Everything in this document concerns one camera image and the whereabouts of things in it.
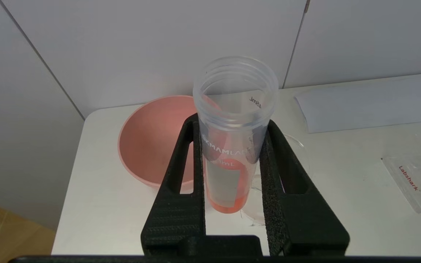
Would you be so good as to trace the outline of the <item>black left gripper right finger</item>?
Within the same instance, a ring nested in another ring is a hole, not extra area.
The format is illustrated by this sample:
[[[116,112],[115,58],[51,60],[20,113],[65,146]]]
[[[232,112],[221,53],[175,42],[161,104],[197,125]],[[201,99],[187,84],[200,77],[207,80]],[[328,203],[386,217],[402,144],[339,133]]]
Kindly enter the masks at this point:
[[[259,166],[270,255],[344,256],[349,233],[272,120]]]

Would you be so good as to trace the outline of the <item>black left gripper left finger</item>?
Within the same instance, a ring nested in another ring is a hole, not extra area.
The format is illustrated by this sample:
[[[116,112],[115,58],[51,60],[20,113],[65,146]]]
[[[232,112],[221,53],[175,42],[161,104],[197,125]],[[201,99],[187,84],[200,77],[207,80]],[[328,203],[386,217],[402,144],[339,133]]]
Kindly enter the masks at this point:
[[[181,194],[191,145],[193,192]],[[205,234],[202,143],[198,115],[193,114],[184,121],[180,130],[162,184],[142,229],[141,246],[146,256],[175,255],[183,239]]]

